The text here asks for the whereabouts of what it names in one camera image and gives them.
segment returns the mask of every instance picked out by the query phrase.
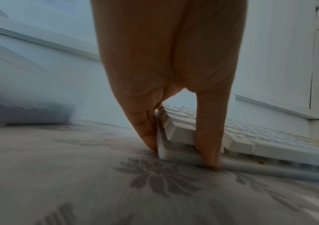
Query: computer keyboard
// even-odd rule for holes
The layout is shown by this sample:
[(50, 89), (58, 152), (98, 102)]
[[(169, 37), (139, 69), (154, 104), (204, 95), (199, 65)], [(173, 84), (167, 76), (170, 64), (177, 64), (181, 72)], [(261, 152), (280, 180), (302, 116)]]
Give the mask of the computer keyboard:
[[(163, 104), (157, 113), (162, 160), (205, 165), (194, 146), (196, 110)], [(319, 142), (310, 138), (226, 119), (224, 169), (319, 181)]]

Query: hand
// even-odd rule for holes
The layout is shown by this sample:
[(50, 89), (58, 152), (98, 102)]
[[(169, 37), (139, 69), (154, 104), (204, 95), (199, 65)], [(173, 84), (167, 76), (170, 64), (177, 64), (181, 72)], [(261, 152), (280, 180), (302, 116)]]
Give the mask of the hand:
[(197, 95), (196, 146), (220, 165), (246, 0), (92, 0), (111, 89), (134, 129), (156, 151), (154, 111), (187, 88)]

